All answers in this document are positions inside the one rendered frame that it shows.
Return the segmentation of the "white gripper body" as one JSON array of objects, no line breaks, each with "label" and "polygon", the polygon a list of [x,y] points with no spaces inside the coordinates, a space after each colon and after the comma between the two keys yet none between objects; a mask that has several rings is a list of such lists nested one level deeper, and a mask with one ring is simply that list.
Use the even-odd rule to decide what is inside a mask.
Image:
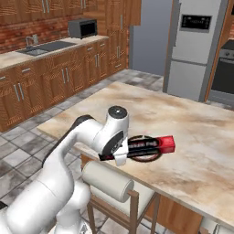
[{"label": "white gripper body", "polygon": [[125,139],[122,146],[113,154],[117,166],[125,165],[128,153],[128,140]]}]

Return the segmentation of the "wooden stool with white cushion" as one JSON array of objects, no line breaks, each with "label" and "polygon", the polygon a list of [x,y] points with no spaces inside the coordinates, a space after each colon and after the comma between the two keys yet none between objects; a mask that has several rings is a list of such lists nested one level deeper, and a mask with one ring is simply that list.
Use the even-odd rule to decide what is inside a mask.
[{"label": "wooden stool with white cushion", "polygon": [[198,234],[234,234],[234,230],[227,229],[209,218],[202,218]]},{"label": "wooden stool with white cushion", "polygon": [[94,208],[128,229],[129,234],[136,234],[150,206],[154,208],[151,234],[155,233],[159,194],[98,161],[89,161],[83,166],[82,179],[90,186],[91,199],[87,209],[93,234],[97,234]]}]

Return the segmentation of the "red and black long box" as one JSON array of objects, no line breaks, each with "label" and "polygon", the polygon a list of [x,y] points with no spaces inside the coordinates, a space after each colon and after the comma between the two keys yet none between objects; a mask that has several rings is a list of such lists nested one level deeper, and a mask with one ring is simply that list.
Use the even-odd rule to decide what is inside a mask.
[{"label": "red and black long box", "polygon": [[162,154],[170,154],[175,151],[176,144],[172,135],[155,138],[159,141],[159,149]]}]

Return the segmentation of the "wooden lower cupboard run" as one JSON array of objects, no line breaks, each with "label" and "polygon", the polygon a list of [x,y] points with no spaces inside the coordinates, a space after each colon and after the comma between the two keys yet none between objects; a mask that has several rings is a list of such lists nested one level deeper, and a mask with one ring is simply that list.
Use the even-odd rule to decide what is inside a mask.
[{"label": "wooden lower cupboard run", "polygon": [[108,75],[108,38],[0,66],[0,132],[53,107]]}]

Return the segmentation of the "wooden cupboard run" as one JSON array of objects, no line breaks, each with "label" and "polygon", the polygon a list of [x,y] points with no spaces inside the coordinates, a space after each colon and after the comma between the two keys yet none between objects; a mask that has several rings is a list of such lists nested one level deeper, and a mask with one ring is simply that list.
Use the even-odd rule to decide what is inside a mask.
[{"label": "wooden cupboard run", "polygon": [[107,0],[0,0],[0,26],[99,15]]},{"label": "wooden cupboard run", "polygon": [[0,132],[53,107],[108,75],[108,38],[0,66]]}]

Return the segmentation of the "tall wooden cupboard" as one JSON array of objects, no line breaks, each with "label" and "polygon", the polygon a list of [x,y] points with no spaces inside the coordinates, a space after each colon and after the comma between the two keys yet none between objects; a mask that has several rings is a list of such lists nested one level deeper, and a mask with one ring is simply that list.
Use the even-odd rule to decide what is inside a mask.
[{"label": "tall wooden cupboard", "polygon": [[110,73],[126,68],[127,30],[141,24],[142,0],[107,0],[106,28],[109,37]]}]

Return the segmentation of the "silver fridge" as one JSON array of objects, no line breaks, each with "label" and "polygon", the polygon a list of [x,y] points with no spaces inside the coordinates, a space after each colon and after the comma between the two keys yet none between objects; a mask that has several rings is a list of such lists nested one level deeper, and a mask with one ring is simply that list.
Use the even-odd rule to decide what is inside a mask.
[{"label": "silver fridge", "polygon": [[230,0],[173,0],[163,92],[194,101],[205,90]]}]

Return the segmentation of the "grey sink basin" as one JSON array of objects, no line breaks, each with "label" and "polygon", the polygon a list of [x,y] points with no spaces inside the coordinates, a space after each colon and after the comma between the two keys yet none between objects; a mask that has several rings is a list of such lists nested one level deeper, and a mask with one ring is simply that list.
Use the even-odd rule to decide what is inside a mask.
[{"label": "grey sink basin", "polygon": [[25,48],[18,50],[18,53],[30,55],[30,56],[38,56],[42,54],[46,54],[55,50],[59,50],[62,48],[67,48],[75,46],[75,43],[70,43],[70,42],[65,42],[65,41],[55,41],[55,42],[50,42],[47,44],[35,46],[35,47],[30,47],[30,48]]}]

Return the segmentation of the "black and silver oven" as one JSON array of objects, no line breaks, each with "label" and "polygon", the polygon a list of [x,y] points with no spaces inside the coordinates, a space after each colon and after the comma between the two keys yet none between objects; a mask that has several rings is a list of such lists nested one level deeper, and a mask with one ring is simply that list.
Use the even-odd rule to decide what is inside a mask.
[{"label": "black and silver oven", "polygon": [[234,39],[229,39],[219,51],[208,99],[234,107]]}]

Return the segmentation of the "grey microwave oven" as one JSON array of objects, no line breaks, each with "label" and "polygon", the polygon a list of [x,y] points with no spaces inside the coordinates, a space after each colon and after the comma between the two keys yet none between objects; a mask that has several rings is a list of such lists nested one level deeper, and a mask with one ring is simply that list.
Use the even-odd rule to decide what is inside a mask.
[{"label": "grey microwave oven", "polygon": [[97,20],[81,18],[68,22],[68,32],[70,37],[83,39],[97,35]]}]

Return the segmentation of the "silver tap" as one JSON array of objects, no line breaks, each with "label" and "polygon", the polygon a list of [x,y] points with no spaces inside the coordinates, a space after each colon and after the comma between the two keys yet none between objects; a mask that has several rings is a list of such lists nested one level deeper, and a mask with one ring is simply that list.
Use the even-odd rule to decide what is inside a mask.
[{"label": "silver tap", "polygon": [[27,47],[29,47],[29,41],[32,41],[32,45],[38,44],[38,36],[37,34],[33,35],[32,37],[26,37]]}]

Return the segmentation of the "wooden upper cupboard run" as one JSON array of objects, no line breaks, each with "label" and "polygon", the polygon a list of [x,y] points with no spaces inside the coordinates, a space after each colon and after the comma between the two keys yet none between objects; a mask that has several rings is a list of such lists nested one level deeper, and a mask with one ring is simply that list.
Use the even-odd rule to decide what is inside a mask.
[{"label": "wooden upper cupboard run", "polygon": [[0,0],[0,26],[99,15],[107,0]]}]

